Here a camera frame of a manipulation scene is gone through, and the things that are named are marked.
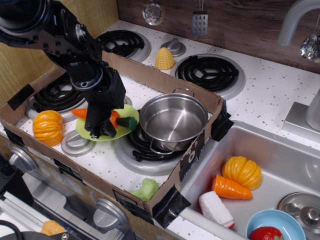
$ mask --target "wooden backsplash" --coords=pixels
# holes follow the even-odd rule
[[[61,0],[97,37],[119,20],[116,0]],[[0,106],[26,84],[33,82],[54,66],[42,50],[21,49],[0,43]]]
[[[299,55],[301,43],[314,30],[319,10],[302,17],[290,46],[280,46],[281,25],[295,0],[205,0],[203,10],[208,11],[208,33],[197,37],[192,37],[190,31],[193,11],[199,10],[198,0],[160,0],[165,19],[158,26],[148,25],[143,19],[142,10],[147,1],[117,0],[119,19],[320,74],[319,63]]]

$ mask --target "black robotic arm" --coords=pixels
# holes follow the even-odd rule
[[[88,102],[85,129],[92,138],[114,137],[111,110],[124,107],[126,90],[116,69],[102,61],[102,47],[59,1],[0,0],[0,42],[43,50],[66,70]]]

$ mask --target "silver sink basin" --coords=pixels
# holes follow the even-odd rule
[[[223,164],[232,156],[255,161],[262,169],[263,181],[252,190],[252,199],[221,198],[234,217],[235,226],[232,230],[217,228],[216,235],[220,238],[227,239],[224,236],[232,231],[237,233],[234,235],[237,239],[246,238],[251,216],[261,210],[276,209],[281,199],[289,194],[308,192],[320,196],[320,151],[235,121],[220,142],[209,140],[199,161],[193,164],[181,183],[180,192],[191,202],[190,209],[196,215],[200,213],[198,197],[210,191],[213,176],[221,175]],[[215,225],[212,226],[204,228],[215,234]]]

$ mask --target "black coil burner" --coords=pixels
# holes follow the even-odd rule
[[[145,42],[136,33],[127,30],[107,31],[97,38],[102,49],[122,57],[128,57],[137,49],[143,49]]]
[[[40,113],[45,110],[63,111],[72,108],[84,99],[80,91],[71,84],[70,76],[65,73],[50,83],[36,95],[34,109]]]
[[[192,82],[211,92],[231,86],[239,70],[229,61],[213,56],[190,56],[177,68],[177,77]]]
[[[135,149],[132,151],[135,160],[141,162],[142,160],[146,161],[163,161],[163,160],[171,160],[172,158],[176,158],[182,154],[181,151],[174,151],[171,154],[161,155],[157,154],[150,150],[150,141],[148,140],[146,133],[140,127],[140,124],[137,125],[135,131],[130,132],[126,135],[129,143]],[[158,152],[163,152],[162,149],[154,148]]]

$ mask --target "toy strawberry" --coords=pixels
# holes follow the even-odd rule
[[[273,226],[262,226],[250,233],[250,240],[284,240],[279,229]]]

